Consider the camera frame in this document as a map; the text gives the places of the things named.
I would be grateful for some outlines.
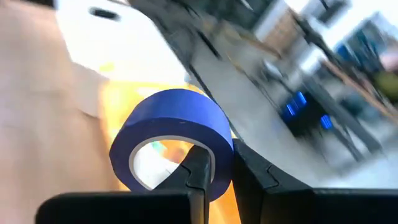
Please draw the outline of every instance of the tape roll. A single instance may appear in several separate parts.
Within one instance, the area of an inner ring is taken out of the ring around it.
[[[116,176],[130,190],[150,189],[138,178],[134,158],[146,144],[163,139],[209,150],[210,200],[225,193],[232,176],[233,143],[228,120],[215,102],[194,91],[172,89],[155,93],[134,108],[109,152]]]

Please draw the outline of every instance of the blue light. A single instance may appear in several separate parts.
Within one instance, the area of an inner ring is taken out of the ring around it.
[[[299,109],[301,109],[301,107],[299,107],[296,101],[293,101],[290,105],[291,106],[293,105],[295,111],[299,111]]]
[[[304,97],[304,95],[303,95],[302,92],[297,92],[297,96],[298,96],[298,98],[300,98],[301,103],[302,103],[303,105],[305,105],[305,104],[307,103],[307,101],[306,101],[306,99],[305,99],[305,97]]]
[[[291,115],[295,115],[295,113],[294,113],[294,111],[293,111],[293,109],[292,109],[292,106],[291,105],[287,105],[286,106],[287,107],[287,109],[289,110],[289,113],[291,114]]]
[[[321,117],[321,125],[325,130],[329,130],[333,127],[333,124],[331,123],[331,119],[328,115],[323,115]]]

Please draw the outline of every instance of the gray floor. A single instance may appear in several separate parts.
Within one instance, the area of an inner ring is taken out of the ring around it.
[[[228,41],[222,35],[215,44],[224,59],[217,60],[201,45],[194,67],[246,144],[311,186],[337,177],[321,154],[292,136],[266,97],[225,55],[227,52],[247,73],[253,73],[258,72],[264,54],[243,42]]]

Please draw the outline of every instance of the plywood board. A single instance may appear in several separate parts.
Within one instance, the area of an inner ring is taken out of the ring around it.
[[[33,223],[59,193],[117,189],[53,10],[0,1],[0,53],[0,222]]]

